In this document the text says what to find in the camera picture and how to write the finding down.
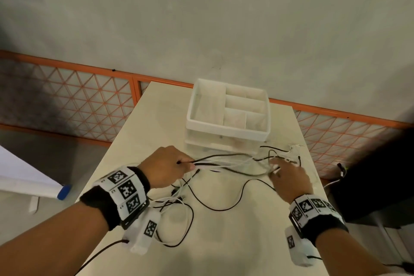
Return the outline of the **person's left hand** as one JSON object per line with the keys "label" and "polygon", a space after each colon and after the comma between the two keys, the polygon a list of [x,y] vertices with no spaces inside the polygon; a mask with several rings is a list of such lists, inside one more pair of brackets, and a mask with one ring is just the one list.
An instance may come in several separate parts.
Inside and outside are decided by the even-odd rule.
{"label": "person's left hand", "polygon": [[188,156],[174,146],[160,147],[138,165],[146,176],[151,189],[160,189],[172,185],[187,172],[176,169],[179,157]]}

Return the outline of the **person's right hand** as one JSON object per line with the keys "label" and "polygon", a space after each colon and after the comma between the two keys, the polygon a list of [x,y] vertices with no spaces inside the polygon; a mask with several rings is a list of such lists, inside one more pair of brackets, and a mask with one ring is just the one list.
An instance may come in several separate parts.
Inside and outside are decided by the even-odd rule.
{"label": "person's right hand", "polygon": [[299,196],[314,194],[308,174],[302,167],[283,159],[281,176],[269,176],[280,198],[289,205]]}

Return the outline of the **person's right forearm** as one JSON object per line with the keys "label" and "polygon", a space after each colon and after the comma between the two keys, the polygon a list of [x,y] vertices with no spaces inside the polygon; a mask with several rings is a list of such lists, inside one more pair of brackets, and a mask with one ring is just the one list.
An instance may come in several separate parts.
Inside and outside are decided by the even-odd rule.
{"label": "person's right forearm", "polygon": [[348,232],[339,228],[321,233],[315,245],[329,276],[381,276],[392,273]]}

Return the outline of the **person's left forearm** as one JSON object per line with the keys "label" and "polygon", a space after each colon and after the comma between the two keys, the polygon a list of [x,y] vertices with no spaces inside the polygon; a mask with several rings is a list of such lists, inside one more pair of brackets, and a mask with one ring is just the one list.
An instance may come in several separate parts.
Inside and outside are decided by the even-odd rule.
{"label": "person's left forearm", "polygon": [[0,246],[0,276],[74,276],[109,231],[82,202]]}

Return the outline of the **white marker-tag right wrist tracker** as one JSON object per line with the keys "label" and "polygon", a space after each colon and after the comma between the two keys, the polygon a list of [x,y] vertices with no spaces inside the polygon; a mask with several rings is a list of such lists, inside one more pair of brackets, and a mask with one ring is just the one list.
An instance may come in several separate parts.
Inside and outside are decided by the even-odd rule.
{"label": "white marker-tag right wrist tracker", "polygon": [[296,198],[290,204],[289,212],[299,230],[302,230],[311,219],[319,215],[334,216],[344,223],[342,216],[328,200],[314,194],[304,194]]}

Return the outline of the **white marker-tag wrist tracker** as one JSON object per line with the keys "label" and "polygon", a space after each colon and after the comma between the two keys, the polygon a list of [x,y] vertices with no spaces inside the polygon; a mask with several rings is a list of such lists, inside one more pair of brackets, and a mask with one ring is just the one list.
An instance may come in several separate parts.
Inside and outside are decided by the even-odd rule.
{"label": "white marker-tag wrist tracker", "polygon": [[304,194],[296,198],[290,204],[289,212],[299,230],[302,230],[311,219],[319,215],[334,216],[344,223],[342,216],[328,200],[314,194]]}
{"label": "white marker-tag wrist tracker", "polygon": [[135,166],[122,166],[93,183],[109,193],[117,207],[121,227],[127,230],[149,206],[149,199]]}

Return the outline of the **white compartment organizer box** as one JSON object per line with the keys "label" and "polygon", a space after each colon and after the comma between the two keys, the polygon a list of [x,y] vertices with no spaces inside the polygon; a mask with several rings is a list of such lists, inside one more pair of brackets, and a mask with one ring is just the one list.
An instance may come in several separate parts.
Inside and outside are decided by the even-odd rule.
{"label": "white compartment organizer box", "polygon": [[188,146],[254,155],[271,131],[268,94],[263,89],[198,79],[185,127]]}

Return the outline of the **white marker-tag left wrist tracker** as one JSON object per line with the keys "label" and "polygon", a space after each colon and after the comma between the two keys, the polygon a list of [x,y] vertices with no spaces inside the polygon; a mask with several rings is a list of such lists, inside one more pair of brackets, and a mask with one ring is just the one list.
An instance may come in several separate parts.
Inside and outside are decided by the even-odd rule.
{"label": "white marker-tag left wrist tracker", "polygon": [[149,206],[149,199],[135,166],[122,166],[93,183],[109,193],[117,207],[121,227],[127,230]]}

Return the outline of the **black right wristband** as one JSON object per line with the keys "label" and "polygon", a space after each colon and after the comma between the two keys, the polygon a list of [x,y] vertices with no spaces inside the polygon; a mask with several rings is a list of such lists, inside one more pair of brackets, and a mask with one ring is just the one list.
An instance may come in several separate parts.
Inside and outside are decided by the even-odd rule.
{"label": "black right wristband", "polygon": [[303,238],[308,239],[314,247],[316,247],[317,238],[328,230],[340,229],[349,232],[341,219],[333,215],[317,215],[309,219],[308,222],[301,228]]}

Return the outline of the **black wristband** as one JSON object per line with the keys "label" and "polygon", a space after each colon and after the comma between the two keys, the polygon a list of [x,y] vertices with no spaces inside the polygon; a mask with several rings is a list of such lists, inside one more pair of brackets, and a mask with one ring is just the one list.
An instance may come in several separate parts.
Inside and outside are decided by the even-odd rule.
{"label": "black wristband", "polygon": [[309,219],[308,222],[301,228],[303,238],[308,239],[314,247],[316,247],[317,238],[328,230],[340,229],[349,232],[341,219],[333,215],[317,215]]}
{"label": "black wristband", "polygon": [[[135,172],[142,181],[145,191],[148,194],[150,188],[149,182],[143,172],[136,167]],[[80,201],[86,206],[98,209],[107,222],[108,229],[111,231],[117,226],[121,226],[121,219],[117,212],[117,207],[110,198],[109,193],[95,186],[80,196]]]}

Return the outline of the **black left wristband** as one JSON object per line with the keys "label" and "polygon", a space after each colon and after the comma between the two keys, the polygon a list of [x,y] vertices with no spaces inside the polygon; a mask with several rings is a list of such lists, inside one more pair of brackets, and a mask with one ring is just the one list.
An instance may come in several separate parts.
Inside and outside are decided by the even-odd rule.
{"label": "black left wristband", "polygon": [[[136,167],[135,172],[142,181],[145,191],[148,194],[150,188],[149,182],[143,172]],[[86,206],[98,209],[107,222],[108,229],[111,231],[117,226],[121,226],[121,219],[117,212],[117,207],[110,198],[109,193],[95,186],[80,196],[80,201]]]}

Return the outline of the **large black object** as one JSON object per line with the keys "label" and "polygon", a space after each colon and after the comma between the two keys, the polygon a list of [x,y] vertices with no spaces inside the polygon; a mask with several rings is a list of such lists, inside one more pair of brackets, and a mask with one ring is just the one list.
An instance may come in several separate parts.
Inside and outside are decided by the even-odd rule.
{"label": "large black object", "polygon": [[414,127],[351,165],[330,194],[347,223],[396,229],[414,224]]}

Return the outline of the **orange mesh fence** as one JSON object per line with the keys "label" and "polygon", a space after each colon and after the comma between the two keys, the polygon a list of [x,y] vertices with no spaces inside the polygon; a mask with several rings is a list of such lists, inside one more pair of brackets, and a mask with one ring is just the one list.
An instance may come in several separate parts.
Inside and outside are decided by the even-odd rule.
{"label": "orange mesh fence", "polygon": [[[71,136],[109,147],[151,82],[189,83],[0,50],[0,127]],[[270,99],[291,106],[319,177],[410,124]]]}

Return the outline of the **white board with blue cap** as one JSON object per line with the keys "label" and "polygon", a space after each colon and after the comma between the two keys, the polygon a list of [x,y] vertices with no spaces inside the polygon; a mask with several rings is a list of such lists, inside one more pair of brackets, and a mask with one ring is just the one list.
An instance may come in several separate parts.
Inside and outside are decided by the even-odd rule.
{"label": "white board with blue cap", "polygon": [[38,169],[0,146],[0,191],[31,196],[30,214],[36,213],[39,199],[65,200],[71,185],[61,185]]}

